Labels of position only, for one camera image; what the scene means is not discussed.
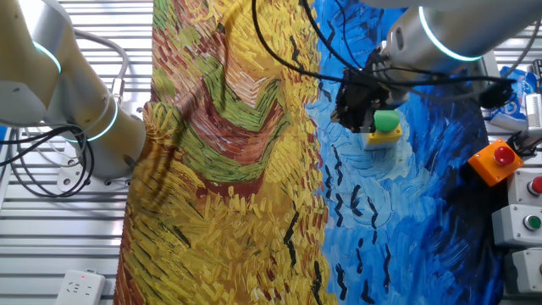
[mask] green button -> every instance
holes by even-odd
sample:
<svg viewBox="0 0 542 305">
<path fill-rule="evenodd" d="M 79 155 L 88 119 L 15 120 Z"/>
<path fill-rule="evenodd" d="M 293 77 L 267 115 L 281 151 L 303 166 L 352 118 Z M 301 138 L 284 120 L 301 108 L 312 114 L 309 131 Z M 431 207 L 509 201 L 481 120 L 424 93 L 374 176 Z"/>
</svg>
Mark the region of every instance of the green button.
<svg viewBox="0 0 542 305">
<path fill-rule="evenodd" d="M 399 126 L 399 114 L 395 110 L 377 110 L 374 112 L 374 127 L 382 132 L 390 132 Z"/>
<path fill-rule="evenodd" d="M 529 215 L 525 218 L 525 226 L 530 230 L 538 230 L 542 227 L 542 220 L 534 215 Z"/>
</svg>

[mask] wheatfield painting fabric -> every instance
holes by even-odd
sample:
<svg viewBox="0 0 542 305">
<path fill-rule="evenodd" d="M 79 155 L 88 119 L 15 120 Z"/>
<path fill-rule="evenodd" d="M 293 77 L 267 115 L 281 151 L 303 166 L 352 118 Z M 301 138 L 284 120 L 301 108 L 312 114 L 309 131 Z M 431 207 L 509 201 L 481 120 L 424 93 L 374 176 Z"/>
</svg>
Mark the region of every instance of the wheatfield painting fabric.
<svg viewBox="0 0 542 305">
<path fill-rule="evenodd" d="M 403 12 L 311 5 L 362 64 Z M 257 13 L 280 57 L 342 76 L 298 0 L 258 0 Z M 412 96 L 396 147 L 368 152 L 330 120 L 339 83 L 263 49 L 250 0 L 155 0 L 152 38 L 115 304 L 498 303 L 490 215 L 506 196 L 462 174 L 487 145 L 476 104 Z"/>
</svg>

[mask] blue brushstroke pattern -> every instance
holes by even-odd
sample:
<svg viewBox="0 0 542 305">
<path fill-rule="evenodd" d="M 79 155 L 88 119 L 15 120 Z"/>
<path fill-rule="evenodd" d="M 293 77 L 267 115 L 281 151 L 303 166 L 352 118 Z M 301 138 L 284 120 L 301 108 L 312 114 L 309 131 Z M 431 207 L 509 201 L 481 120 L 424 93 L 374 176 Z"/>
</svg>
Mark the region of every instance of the blue brushstroke pattern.
<svg viewBox="0 0 542 305">
<path fill-rule="evenodd" d="M 404 9 L 340 3 L 346 8 L 347 41 L 356 60 L 365 63 Z M 314 8 L 325 36 L 333 26 L 333 47 L 350 58 L 335 1 L 316 0 Z M 339 61 L 321 42 L 318 49 L 321 73 L 341 77 Z M 412 97 L 399 109 L 404 136 L 396 148 L 366 152 L 360 135 L 329 119 L 335 108 L 329 94 L 335 98 L 339 84 L 323 81 L 320 89 L 326 94 L 306 111 L 318 126 L 324 160 L 327 291 L 336 293 L 340 304 L 497 304 L 503 253 L 493 246 L 490 215 L 503 197 L 495 190 L 474 190 L 459 178 L 461 165 L 487 145 L 478 107 Z M 437 93 L 456 90 L 444 87 Z M 339 162 L 340 184 L 332 170 Z"/>
</svg>

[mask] orange emergency stop box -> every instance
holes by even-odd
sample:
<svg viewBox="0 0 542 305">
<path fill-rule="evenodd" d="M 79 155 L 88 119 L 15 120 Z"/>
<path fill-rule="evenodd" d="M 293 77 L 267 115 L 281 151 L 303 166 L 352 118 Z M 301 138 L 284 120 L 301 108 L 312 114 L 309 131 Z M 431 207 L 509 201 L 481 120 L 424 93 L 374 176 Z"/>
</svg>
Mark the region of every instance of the orange emergency stop box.
<svg viewBox="0 0 542 305">
<path fill-rule="evenodd" d="M 488 186 L 503 181 L 524 165 L 521 158 L 502 139 L 479 151 L 468 160 L 468 163 Z"/>
</svg>

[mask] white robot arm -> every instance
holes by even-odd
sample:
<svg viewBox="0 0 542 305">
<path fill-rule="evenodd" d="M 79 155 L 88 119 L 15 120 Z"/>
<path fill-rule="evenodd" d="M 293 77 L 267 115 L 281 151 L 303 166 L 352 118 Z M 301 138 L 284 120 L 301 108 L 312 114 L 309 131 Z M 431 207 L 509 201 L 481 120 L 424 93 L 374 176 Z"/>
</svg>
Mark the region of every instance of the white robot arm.
<svg viewBox="0 0 542 305">
<path fill-rule="evenodd" d="M 409 8 L 423 6 L 441 12 L 490 1 L 491 0 L 362 0 L 363 3 L 375 8 Z"/>
<path fill-rule="evenodd" d="M 130 173 L 145 126 L 113 100 L 85 60 L 57 0 L 1 0 L 0 42 L 0 125 L 78 125 L 87 130 L 96 177 Z"/>
<path fill-rule="evenodd" d="M 394 109 L 408 100 L 412 86 L 394 86 L 390 82 L 412 84 L 432 77 L 414 70 L 453 75 L 479 62 L 486 53 L 542 16 L 540 0 L 362 2 L 386 8 L 410 5 L 391 27 L 387 40 L 369 56 L 365 71 L 346 70 L 347 80 L 367 82 L 367 86 L 341 88 L 333 121 L 362 133 L 374 131 L 371 119 L 374 111 Z M 388 68 L 395 69 L 382 72 Z"/>
</svg>

